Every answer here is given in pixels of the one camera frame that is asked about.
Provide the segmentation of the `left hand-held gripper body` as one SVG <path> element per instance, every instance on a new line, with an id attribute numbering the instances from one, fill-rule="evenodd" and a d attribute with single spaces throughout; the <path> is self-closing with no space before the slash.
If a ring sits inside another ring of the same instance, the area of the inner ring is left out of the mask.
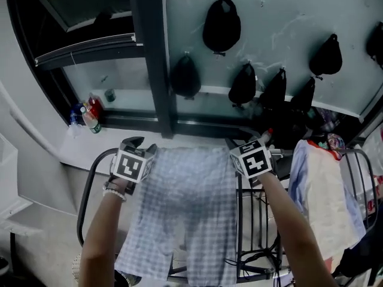
<path id="1" fill-rule="evenodd" d="M 146 158 L 145 150 L 124 147 L 122 141 L 111 162 L 111 175 L 136 184 L 143 181 L 149 175 L 155 157 Z"/>

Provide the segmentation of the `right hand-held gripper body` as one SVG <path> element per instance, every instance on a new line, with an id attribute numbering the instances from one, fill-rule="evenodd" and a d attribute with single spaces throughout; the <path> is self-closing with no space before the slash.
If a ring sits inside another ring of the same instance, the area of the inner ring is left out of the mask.
<path id="1" fill-rule="evenodd" d="M 272 153 L 259 140 L 239 145 L 229 139 L 229 155 L 237 172 L 247 179 L 266 172 L 276 174 Z"/>

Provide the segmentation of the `grey metal drying rack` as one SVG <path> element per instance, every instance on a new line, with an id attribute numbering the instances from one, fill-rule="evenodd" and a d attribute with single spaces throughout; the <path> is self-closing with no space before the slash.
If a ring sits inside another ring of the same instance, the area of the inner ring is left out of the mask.
<path id="1" fill-rule="evenodd" d="M 115 156 L 118 152 L 118 148 L 111 148 L 103 153 L 101 153 L 93 162 L 89 174 L 86 180 L 85 188 L 83 191 L 83 195 L 81 198 L 81 204 L 80 204 L 80 210 L 78 211 L 78 218 L 77 218 L 77 237 L 78 241 L 81 246 L 83 246 L 84 243 L 84 237 L 83 237 L 83 223 L 84 223 L 84 218 L 86 214 L 86 208 L 87 204 L 89 201 L 89 195 L 90 191 L 92 189 L 92 183 L 96 174 L 96 168 L 98 164 L 107 156 L 113 155 Z M 344 155 L 344 157 L 347 160 L 348 163 L 348 172 L 351 177 L 351 182 L 352 182 L 352 188 L 355 190 L 355 182 L 353 178 L 353 171 L 354 169 L 351 168 L 351 164 L 349 163 L 349 154 L 354 154 L 355 155 L 355 160 L 357 162 L 357 166 L 359 168 L 359 173 L 361 176 L 361 182 L 363 185 L 363 196 L 364 196 L 364 206 L 365 206 L 365 219 L 363 221 L 366 233 L 369 233 L 370 230 L 374 229 L 374 226 L 378 220 L 378 193 L 375 185 L 374 178 L 372 176 L 372 167 L 370 164 L 370 160 L 368 156 L 363 152 L 361 149 L 344 149 L 344 150 L 338 150 L 338 153 L 341 155 Z M 361 155 L 364 158 L 364 161 L 367 164 L 367 169 L 370 173 L 370 181 L 372 184 L 372 194 L 373 194 L 373 205 L 375 207 L 375 210 L 373 212 L 369 213 L 368 206 L 367 206 L 367 195 L 366 195 L 366 189 L 364 187 L 364 180 L 361 172 L 361 167 L 360 163 L 358 161 L 358 154 Z M 276 163 L 277 157 L 284 158 L 284 157 L 292 157 L 293 156 L 293 151 L 292 150 L 283 150 L 283 149 L 270 149 L 269 150 L 269 158 L 271 159 L 272 164 L 274 164 L 274 168 L 276 169 L 275 171 L 278 170 L 278 164 Z M 251 197 L 251 203 L 253 203 L 253 194 L 255 193 L 263 193 L 263 189 L 255 189 L 255 188 L 250 188 L 250 189 L 243 189 L 242 187 L 242 181 L 241 177 L 238 176 L 239 179 L 239 189 L 236 190 L 237 192 L 237 198 L 239 198 L 238 202 L 238 211 L 239 211 L 239 219 L 237 219 L 238 223 L 238 228 L 239 231 L 237 232 L 237 245 L 238 245 L 238 252 L 236 253 L 236 259 L 234 261 L 229 261 L 229 263 L 233 264 L 236 267 L 236 283 L 241 284 L 241 283 L 247 283 L 247 282 L 257 282 L 261 280 L 266 280 L 266 279 L 277 279 L 280 280 L 282 277 L 282 272 L 285 270 L 289 270 L 288 267 L 282 267 L 281 266 L 281 261 L 282 261 L 282 255 L 284 252 L 282 252 L 282 246 L 280 242 L 280 236 L 279 232 L 278 235 L 275 239 L 275 243 L 271 247 L 262 247 L 262 227 L 260 227 L 260 232 L 261 236 L 259 238 L 259 248 L 258 250 L 250 250 L 250 251 L 242 251 L 242 241 L 243 241 L 243 197 Z M 262 206 L 261 203 L 265 204 L 265 212 L 268 212 L 268 199 L 265 196 L 265 198 L 261 198 L 260 195 L 254 196 L 257 200 L 259 200 L 259 224 L 262 224 Z M 242 257 L 249 255 L 249 254 L 262 254 L 265 253 L 264 256 L 261 257 L 267 257 L 269 261 L 271 262 L 271 267 L 269 268 L 261 268 L 261 267 L 255 267 L 255 266 L 250 266 L 248 263 L 250 261 L 245 261 L 242 260 Z M 187 271 L 187 267 L 178 267 L 178 268 L 173 268 L 173 258 L 171 261 L 171 265 L 169 268 L 169 273 L 167 276 L 167 279 L 171 282 L 174 283 L 187 283 L 187 277 L 186 276 L 177 276 L 176 274 L 180 274 L 183 272 Z M 241 271 L 243 271 L 245 274 L 247 273 L 246 271 L 249 271 L 253 273 L 252 275 L 243 275 L 241 276 Z M 141 281 L 141 277 L 134 276 L 132 274 L 126 274 L 124 272 L 120 272 L 115 270 L 114 271 L 114 287 L 134 287 Z"/>

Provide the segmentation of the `checked clothes shorts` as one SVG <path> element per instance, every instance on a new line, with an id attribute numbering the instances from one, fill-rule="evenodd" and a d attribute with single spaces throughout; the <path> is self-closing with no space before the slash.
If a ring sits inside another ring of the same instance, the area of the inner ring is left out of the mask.
<path id="1" fill-rule="evenodd" d="M 178 227 L 190 286 L 236 283 L 236 171 L 225 148 L 161 148 L 118 254 L 119 271 L 166 280 Z"/>

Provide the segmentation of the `white and blue garment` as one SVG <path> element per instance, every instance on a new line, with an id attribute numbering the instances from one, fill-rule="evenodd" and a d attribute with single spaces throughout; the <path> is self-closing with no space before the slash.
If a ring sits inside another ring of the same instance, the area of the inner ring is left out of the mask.
<path id="1" fill-rule="evenodd" d="M 341 175 L 341 154 L 298 141 L 288 194 L 314 232 L 323 259 L 353 248 L 366 234 L 356 199 Z"/>

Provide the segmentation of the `person's left forearm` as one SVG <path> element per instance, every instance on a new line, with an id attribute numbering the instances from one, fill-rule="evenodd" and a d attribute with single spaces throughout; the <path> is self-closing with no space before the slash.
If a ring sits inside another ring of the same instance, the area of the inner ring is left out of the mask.
<path id="1" fill-rule="evenodd" d="M 114 287 L 114 261 L 118 220 L 126 198 L 107 189 L 83 244 L 78 287 Z"/>

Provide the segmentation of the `person's right forearm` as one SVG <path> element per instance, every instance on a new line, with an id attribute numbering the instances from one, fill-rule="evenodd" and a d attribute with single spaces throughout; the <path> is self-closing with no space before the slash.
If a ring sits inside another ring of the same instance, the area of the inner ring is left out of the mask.
<path id="1" fill-rule="evenodd" d="M 258 177 L 268 198 L 296 287 L 338 287 L 321 256 L 314 233 L 278 178 Z"/>

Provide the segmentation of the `green label clear bottle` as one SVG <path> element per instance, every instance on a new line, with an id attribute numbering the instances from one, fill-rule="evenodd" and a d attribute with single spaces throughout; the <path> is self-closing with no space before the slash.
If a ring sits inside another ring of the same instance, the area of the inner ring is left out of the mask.
<path id="1" fill-rule="evenodd" d="M 92 133 L 98 134 L 101 131 L 101 125 L 99 124 L 98 119 L 84 106 L 80 108 L 80 111 L 85 125 Z"/>

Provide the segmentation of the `blue cap plastic bottle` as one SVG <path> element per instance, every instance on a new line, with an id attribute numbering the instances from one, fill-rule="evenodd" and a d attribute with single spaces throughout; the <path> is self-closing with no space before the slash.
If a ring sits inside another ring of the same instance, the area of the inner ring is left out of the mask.
<path id="1" fill-rule="evenodd" d="M 78 113 L 80 110 L 80 103 L 75 104 L 71 108 L 70 116 L 69 116 L 69 129 L 68 133 L 71 135 L 72 138 L 76 138 L 80 135 L 81 126 L 78 123 Z"/>

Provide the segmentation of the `grey woven laundry basket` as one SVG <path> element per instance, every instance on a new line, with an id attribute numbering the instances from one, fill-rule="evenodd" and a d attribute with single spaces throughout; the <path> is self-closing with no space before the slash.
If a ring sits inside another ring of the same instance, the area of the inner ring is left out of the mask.
<path id="1" fill-rule="evenodd" d="M 72 263 L 72 275 L 74 280 L 78 283 L 80 278 L 80 261 L 81 254 L 78 254 Z M 141 277 L 127 274 L 122 271 L 114 271 L 114 287 L 134 287 L 141 281 Z"/>

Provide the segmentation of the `group of black caps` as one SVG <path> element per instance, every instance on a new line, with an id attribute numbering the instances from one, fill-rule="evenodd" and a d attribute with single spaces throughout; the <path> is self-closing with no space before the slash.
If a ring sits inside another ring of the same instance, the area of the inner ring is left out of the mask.
<path id="1" fill-rule="evenodd" d="M 383 0 L 166 0 L 170 64 L 190 56 L 200 78 L 191 99 L 177 96 L 182 114 L 237 117 L 229 91 L 250 64 L 259 97 L 280 70 L 287 101 L 315 79 L 312 104 L 353 117 L 383 97 L 383 67 L 366 44 L 383 23 Z"/>

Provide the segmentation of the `black window frame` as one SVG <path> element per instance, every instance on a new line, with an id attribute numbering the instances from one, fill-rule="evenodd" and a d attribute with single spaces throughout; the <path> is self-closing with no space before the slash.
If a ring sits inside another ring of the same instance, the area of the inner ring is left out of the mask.
<path id="1" fill-rule="evenodd" d="M 238 138 L 255 122 L 241 99 L 255 87 L 250 64 L 234 79 L 229 99 L 237 117 L 182 114 L 176 98 L 193 98 L 201 88 L 190 56 L 170 64 L 166 0 L 7 0 L 11 25 L 28 69 L 64 122 L 71 108 L 99 96 L 101 124 L 175 134 Z M 107 102 L 105 91 L 116 99 Z"/>

